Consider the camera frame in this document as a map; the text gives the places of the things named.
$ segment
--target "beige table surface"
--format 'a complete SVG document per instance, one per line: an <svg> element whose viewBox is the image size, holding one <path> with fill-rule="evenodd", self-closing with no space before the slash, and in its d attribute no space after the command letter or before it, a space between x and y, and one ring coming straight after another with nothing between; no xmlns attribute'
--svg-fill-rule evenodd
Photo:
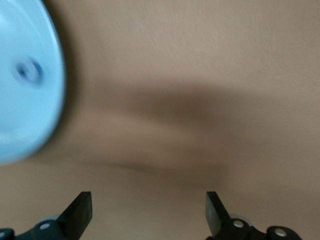
<svg viewBox="0 0 320 240"><path fill-rule="evenodd" d="M91 191L83 240L204 240L206 191L320 239L320 1L47 0L61 123L0 168L17 233Z"/></svg>

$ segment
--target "light blue disc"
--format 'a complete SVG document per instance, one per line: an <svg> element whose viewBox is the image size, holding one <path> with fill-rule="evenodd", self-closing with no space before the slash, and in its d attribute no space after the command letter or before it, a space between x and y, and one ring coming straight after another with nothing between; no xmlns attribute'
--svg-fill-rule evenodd
<svg viewBox="0 0 320 240"><path fill-rule="evenodd" d="M53 133L65 68L41 0L0 0L0 165L36 152Z"/></svg>

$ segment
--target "brown surface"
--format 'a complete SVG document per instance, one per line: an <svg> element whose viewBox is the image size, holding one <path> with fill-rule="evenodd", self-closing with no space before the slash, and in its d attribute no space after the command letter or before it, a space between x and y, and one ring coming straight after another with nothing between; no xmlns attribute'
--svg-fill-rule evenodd
<svg viewBox="0 0 320 240"><path fill-rule="evenodd" d="M320 2L47 0L67 103L0 168L21 233L92 191L89 239L204 240L205 193L261 230L320 239Z"/></svg>

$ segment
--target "plate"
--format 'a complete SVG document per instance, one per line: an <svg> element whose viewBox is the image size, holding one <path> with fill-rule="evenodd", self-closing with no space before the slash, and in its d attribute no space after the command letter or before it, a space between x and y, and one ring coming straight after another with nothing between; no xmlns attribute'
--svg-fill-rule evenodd
<svg viewBox="0 0 320 240"><path fill-rule="evenodd" d="M63 108L65 67L41 0L0 1L0 165L35 153Z"/></svg>

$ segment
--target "blue plate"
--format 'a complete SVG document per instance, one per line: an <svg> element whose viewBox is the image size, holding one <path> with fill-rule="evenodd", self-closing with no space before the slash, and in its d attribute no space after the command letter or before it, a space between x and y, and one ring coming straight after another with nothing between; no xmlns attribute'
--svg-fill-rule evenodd
<svg viewBox="0 0 320 240"><path fill-rule="evenodd" d="M0 165L30 156L62 111L62 48L41 0L0 0Z"/></svg>

